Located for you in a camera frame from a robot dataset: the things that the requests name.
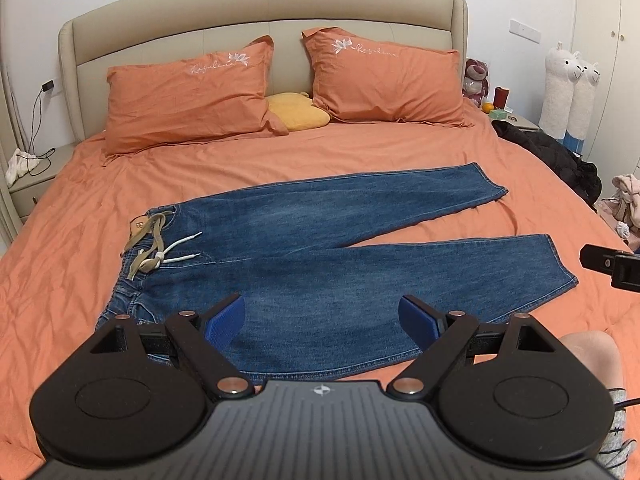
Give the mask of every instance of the beige headboard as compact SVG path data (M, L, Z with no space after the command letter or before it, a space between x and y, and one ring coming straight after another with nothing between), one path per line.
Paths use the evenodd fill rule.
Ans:
M462 81L466 19L465 0L120 0L60 30L71 127L78 140L104 129L110 66L235 50L265 34L275 44L268 94L310 92L313 73L300 32L327 23L372 40L455 48Z

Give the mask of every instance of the yellow cushion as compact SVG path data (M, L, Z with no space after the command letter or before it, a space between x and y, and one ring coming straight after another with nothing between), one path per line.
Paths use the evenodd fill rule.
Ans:
M269 111L276 114L290 132L319 128L331 119L327 112L316 108L305 93L284 92L268 96L267 101Z

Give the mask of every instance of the blue jeans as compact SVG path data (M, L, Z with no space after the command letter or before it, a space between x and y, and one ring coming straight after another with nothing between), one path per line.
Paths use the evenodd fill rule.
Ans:
M413 294L484 322L534 309L577 283L548 235L348 247L498 200L507 190L477 164L363 173L234 190L155 208L167 257L197 254L127 279L145 236L125 252L98 326L116 314L162 322L240 292L246 321L223 354L253 380L330 379L420 351L398 323Z

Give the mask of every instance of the person's knee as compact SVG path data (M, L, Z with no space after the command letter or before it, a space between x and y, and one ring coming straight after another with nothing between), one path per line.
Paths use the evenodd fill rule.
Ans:
M607 388L623 387L620 351L609 334L599 330L577 332L561 337L560 341Z

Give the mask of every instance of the white plush toy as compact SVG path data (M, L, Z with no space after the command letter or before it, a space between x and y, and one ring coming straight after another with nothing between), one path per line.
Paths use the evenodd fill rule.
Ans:
M597 62L591 64L578 58L578 63L582 68L583 77L575 84L574 100L571 103L569 120L562 143L572 152L582 153L582 145L593 114L593 102L596 99L600 72L598 72Z
M546 54L545 67L545 100L538 125L547 135L562 142L574 98L574 85L582 76L582 69L577 56L563 50L560 41Z

